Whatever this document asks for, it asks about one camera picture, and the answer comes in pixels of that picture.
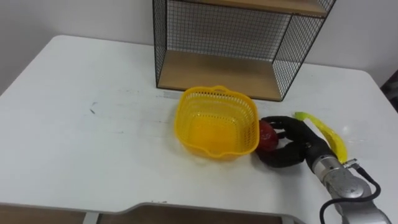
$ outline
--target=floor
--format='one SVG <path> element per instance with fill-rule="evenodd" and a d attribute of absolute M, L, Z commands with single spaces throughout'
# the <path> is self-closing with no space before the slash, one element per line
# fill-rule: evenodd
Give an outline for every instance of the floor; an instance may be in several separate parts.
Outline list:
<path fill-rule="evenodd" d="M 0 206 L 4 224 L 82 224 L 85 214 L 38 208 Z M 101 215 L 98 224 L 281 224 L 279 217 L 187 208 L 145 206 L 123 215 Z"/>

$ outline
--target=basket handle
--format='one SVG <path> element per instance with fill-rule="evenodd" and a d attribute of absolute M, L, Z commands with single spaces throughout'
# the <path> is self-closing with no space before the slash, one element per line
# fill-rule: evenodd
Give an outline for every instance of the basket handle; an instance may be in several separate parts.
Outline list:
<path fill-rule="evenodd" d="M 230 92 L 229 89 L 227 89 L 225 86 L 221 86 L 221 85 L 213 86 L 213 87 L 211 87 L 211 89 L 212 89 L 213 91 L 219 91 L 219 92 L 223 92 L 223 93 Z"/>

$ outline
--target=robotic arm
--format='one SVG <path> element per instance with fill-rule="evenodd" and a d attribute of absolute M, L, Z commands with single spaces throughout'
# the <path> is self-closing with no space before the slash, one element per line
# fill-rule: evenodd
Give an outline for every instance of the robotic arm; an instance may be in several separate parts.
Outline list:
<path fill-rule="evenodd" d="M 256 151 L 260 159 L 274 167 L 291 166 L 306 160 L 311 171 L 331 195 L 332 199 L 323 204 L 320 209 L 322 224 L 325 223 L 323 214 L 330 205 L 334 205 L 342 216 L 343 224 L 391 224 L 387 216 L 373 203 L 381 191 L 379 184 L 366 173 L 356 159 L 341 164 L 328 144 L 303 121 L 287 116 L 271 116 L 262 118 L 262 120 L 267 121 L 274 129 L 283 129 L 284 131 L 278 136 L 286 137 L 292 142 L 285 148 L 267 152 L 267 154 Z M 285 156 L 286 154 L 291 155 L 293 148 L 294 155 Z M 270 157 L 278 162 L 270 163 Z M 354 176 L 350 169 L 356 170 L 369 183 L 373 184 L 376 191 L 372 194 L 369 184 Z"/>

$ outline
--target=wooden shelf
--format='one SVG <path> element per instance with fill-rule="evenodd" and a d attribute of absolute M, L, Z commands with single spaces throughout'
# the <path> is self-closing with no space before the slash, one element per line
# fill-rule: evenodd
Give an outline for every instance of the wooden shelf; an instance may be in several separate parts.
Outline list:
<path fill-rule="evenodd" d="M 317 0 L 199 0 L 199 2 L 219 6 L 326 16 L 326 10 Z"/>
<path fill-rule="evenodd" d="M 270 62 L 168 50 L 159 88 L 223 85 L 251 98 L 282 100 Z"/>

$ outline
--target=basket rim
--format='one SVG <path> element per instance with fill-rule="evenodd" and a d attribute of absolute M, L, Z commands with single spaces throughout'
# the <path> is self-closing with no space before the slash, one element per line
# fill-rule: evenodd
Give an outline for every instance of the basket rim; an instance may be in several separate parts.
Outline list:
<path fill-rule="evenodd" d="M 214 92 L 214 91 L 217 91 L 217 90 L 222 90 L 224 92 L 224 94 L 233 95 L 233 96 L 235 96 L 237 98 L 241 98 L 241 99 L 245 100 L 248 104 L 250 104 L 250 106 L 253 108 L 253 113 L 254 113 L 254 117 L 255 117 L 254 118 L 254 121 L 255 121 L 254 124 L 257 127 L 256 130 L 255 130 L 257 144 L 253 145 L 252 148 L 249 148 L 248 150 L 246 150 L 244 152 L 222 152 L 222 153 L 219 153 L 219 154 L 215 154 L 215 153 L 210 152 L 209 150 L 207 150 L 204 147 L 200 147 L 200 146 L 191 144 L 191 143 L 186 142 L 185 140 L 180 138 L 180 135 L 178 134 L 178 131 L 177 131 L 177 121 L 178 121 L 178 119 L 180 117 L 179 114 L 180 114 L 180 111 L 181 111 L 180 109 L 182 107 L 183 99 L 185 99 L 188 94 L 196 92 L 196 91 L 212 91 L 212 92 Z M 195 87 L 189 88 L 189 89 L 184 91 L 184 93 L 182 94 L 182 96 L 181 96 L 181 98 L 180 98 L 180 100 L 178 102 L 177 110 L 176 110 L 176 113 L 175 113 L 175 119 L 174 119 L 174 134 L 176 135 L 177 139 L 185 147 L 194 147 L 195 149 L 199 149 L 199 150 L 205 152 L 206 155 L 211 157 L 211 158 L 217 159 L 217 158 L 221 158 L 221 157 L 224 157 L 224 156 L 243 156 L 243 155 L 246 155 L 246 154 L 250 154 L 254 150 L 256 150 L 256 148 L 258 147 L 259 141 L 260 141 L 260 127 L 259 127 L 259 122 L 258 122 L 257 106 L 254 103 L 254 101 L 252 99 L 250 99 L 250 97 L 248 97 L 245 94 L 240 93 L 240 92 L 231 91 L 231 90 L 227 89 L 224 86 L 219 86 L 219 85 L 218 86 L 213 86 L 213 87 L 195 86 Z"/>

